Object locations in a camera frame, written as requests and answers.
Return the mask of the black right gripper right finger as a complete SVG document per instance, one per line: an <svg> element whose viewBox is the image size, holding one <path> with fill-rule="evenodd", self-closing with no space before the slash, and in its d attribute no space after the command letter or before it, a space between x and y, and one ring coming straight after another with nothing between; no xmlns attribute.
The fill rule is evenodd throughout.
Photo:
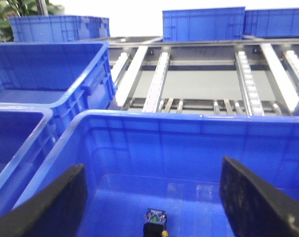
<svg viewBox="0 0 299 237"><path fill-rule="evenodd" d="M299 237L299 201L234 158L222 159L219 194L236 237Z"/></svg>

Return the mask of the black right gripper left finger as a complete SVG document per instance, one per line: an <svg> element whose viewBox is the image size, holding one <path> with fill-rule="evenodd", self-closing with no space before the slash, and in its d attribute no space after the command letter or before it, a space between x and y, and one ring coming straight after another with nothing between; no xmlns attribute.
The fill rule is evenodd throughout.
<svg viewBox="0 0 299 237"><path fill-rule="evenodd" d="M39 193L0 217L0 237L74 237L87 200L85 166L70 166Z"/></svg>

